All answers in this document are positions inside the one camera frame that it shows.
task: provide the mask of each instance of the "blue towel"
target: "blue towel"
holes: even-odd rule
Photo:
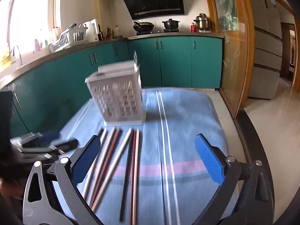
[[[121,126],[121,140],[129,128],[139,128],[141,131],[137,224],[191,225],[218,188],[218,183],[212,181],[195,150],[195,136],[202,133],[211,145],[228,155],[225,134],[213,102],[197,91],[155,88],[143,89],[143,104],[147,113],[146,122]],[[76,138],[82,147],[103,126],[103,118],[90,99],[61,130],[58,142]],[[127,151],[128,147],[95,212],[105,225],[120,224],[119,209]],[[80,192],[83,192],[85,181],[86,178],[77,186]],[[74,218],[57,182],[54,186],[64,212]],[[130,187],[125,225],[129,224],[129,190]],[[231,214],[238,195],[236,188],[223,217]]]

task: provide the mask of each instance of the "stainless steel pot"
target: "stainless steel pot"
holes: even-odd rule
[[[150,22],[139,23],[139,22],[134,21],[134,23],[135,24],[134,24],[133,28],[136,32],[139,32],[139,33],[149,32],[149,31],[153,30],[153,28],[154,28],[154,24],[150,23]]]
[[[178,29],[180,21],[176,21],[173,19],[169,19],[168,21],[162,22],[166,28],[166,30],[175,30]]]
[[[211,30],[211,22],[205,13],[200,13],[199,16],[194,20],[196,23],[196,28],[198,30]]]

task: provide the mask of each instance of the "tile floor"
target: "tile floor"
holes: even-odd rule
[[[274,100],[249,98],[245,111],[259,135],[271,168],[276,221],[300,185],[300,94],[280,79]]]

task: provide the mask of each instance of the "pink stripe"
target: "pink stripe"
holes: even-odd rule
[[[173,163],[174,174],[187,174],[187,173],[198,173],[205,171],[206,168],[201,160],[195,161],[186,161],[186,162],[177,162]],[[171,165],[167,165],[167,172],[171,174]],[[114,172],[115,177],[124,177],[125,175],[125,166],[118,166]],[[152,165],[141,165],[139,167],[139,176],[140,177],[160,177],[161,176],[161,166],[160,164]]]

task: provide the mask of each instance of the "dark red chopstick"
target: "dark red chopstick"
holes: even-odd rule
[[[114,149],[115,149],[115,147],[116,147],[116,145],[118,143],[118,140],[119,140],[119,138],[121,136],[121,133],[122,133],[122,130],[121,129],[117,129],[117,132],[114,135],[112,144],[109,147],[106,159],[104,161],[103,168],[102,168],[102,170],[101,170],[101,172],[100,172],[100,174],[98,176],[97,184],[95,186],[95,189],[93,190],[92,197],[91,197],[90,207],[93,206],[93,203],[95,202],[97,194],[98,194],[98,192],[99,192],[99,190],[101,188],[102,182],[104,180],[104,176],[105,176],[105,174],[107,172],[107,169],[108,169],[108,166],[109,166],[109,163],[110,163],[110,159],[111,159],[111,157],[113,155]]]
[[[135,162],[135,145],[137,141],[137,131],[135,130],[133,133],[133,141],[132,141],[132,154],[131,154],[131,183],[130,183],[130,223],[132,225],[133,222],[133,189],[134,189],[134,162]]]

